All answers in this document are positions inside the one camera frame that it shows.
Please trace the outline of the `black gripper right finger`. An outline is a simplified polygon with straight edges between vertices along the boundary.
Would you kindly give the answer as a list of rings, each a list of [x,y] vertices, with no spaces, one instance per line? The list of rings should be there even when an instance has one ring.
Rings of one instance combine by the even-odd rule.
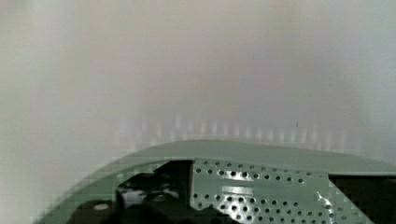
[[[394,176],[330,175],[329,179],[374,224],[395,224]]]

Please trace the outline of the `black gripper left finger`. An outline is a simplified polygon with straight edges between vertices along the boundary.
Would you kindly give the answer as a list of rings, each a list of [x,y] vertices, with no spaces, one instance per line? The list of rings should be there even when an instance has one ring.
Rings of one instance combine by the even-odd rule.
[[[191,206],[192,161],[169,161],[115,189],[115,201],[82,203],[66,224],[241,224],[209,206]]]

